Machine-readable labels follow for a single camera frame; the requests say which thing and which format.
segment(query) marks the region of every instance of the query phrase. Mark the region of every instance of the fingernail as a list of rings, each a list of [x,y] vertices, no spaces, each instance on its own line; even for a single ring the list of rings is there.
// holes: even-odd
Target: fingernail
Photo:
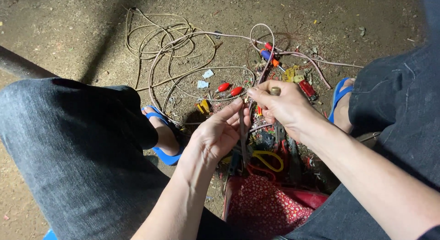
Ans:
[[[232,103],[234,104],[240,104],[243,101],[243,99],[241,97],[238,97],[237,99],[235,99]]]
[[[249,95],[252,96],[252,94],[254,94],[254,93],[256,92],[256,88],[254,88],[254,87],[250,87],[250,88],[247,90],[247,92],[248,92]]]

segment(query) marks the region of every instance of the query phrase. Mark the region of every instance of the yellow scissors handle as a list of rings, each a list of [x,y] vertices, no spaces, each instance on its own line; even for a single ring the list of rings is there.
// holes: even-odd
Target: yellow scissors handle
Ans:
[[[264,158],[262,156],[260,156],[260,154],[267,154],[267,155],[271,155],[273,157],[275,157],[276,159],[278,159],[278,161],[281,164],[281,167],[277,170],[274,167],[272,167],[272,165],[270,165],[268,162],[266,162],[266,160],[264,160]],[[283,160],[275,153],[273,152],[267,152],[267,151],[253,151],[252,153],[252,157],[256,157],[258,158],[261,162],[263,162],[264,165],[266,165],[269,169],[275,171],[275,172],[280,172],[281,170],[284,169],[284,163]]]

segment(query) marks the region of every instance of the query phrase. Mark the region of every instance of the red floral cloth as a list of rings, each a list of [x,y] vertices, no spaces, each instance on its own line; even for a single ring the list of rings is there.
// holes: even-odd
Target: red floral cloth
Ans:
[[[267,178],[250,175],[240,191],[231,196],[228,224],[254,239],[285,235],[304,224],[313,209],[292,200]]]

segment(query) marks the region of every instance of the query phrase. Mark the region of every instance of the blue flip-flop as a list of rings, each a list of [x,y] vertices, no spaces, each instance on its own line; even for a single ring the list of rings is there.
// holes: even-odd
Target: blue flip-flop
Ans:
[[[342,79],[342,80],[336,85],[336,87],[334,88],[334,92],[333,92],[333,106],[332,106],[332,108],[331,108],[331,113],[330,113],[330,115],[329,115],[329,121],[330,121],[331,123],[334,123],[333,112],[334,112],[334,109],[336,108],[336,105],[338,104],[339,100],[341,100],[341,98],[342,98],[343,96],[345,96],[345,94],[347,94],[347,93],[349,93],[349,92],[351,92],[351,91],[353,90],[353,85],[350,85],[350,86],[347,86],[347,87],[346,87],[345,89],[343,89],[342,91],[340,91],[341,88],[342,88],[342,86],[344,86],[344,82],[345,82],[347,79],[350,79],[350,78],[349,78],[349,77],[346,77],[346,78]]]
[[[152,116],[155,116],[155,117],[158,117],[159,119],[161,119],[166,125],[168,125],[168,121],[164,118],[164,116],[162,114],[159,113],[159,110],[157,110],[156,107],[154,107],[154,106],[146,106],[146,107],[150,107],[150,108],[154,109],[154,111],[156,111],[156,113],[153,113],[153,112],[147,113],[145,116],[148,119],[150,119],[150,117],[152,117]],[[168,156],[159,147],[153,147],[153,151],[162,160],[162,162],[164,162],[164,164],[175,165],[177,163],[177,161],[179,161],[179,158],[182,155],[184,148],[180,147],[179,152],[174,156]]]

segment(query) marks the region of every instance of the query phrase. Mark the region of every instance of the forearm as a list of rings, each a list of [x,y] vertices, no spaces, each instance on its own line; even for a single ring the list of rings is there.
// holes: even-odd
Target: forearm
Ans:
[[[185,148],[171,180],[132,239],[195,239],[216,164]]]
[[[439,193],[388,159],[323,121],[303,138],[392,239],[440,225]]]

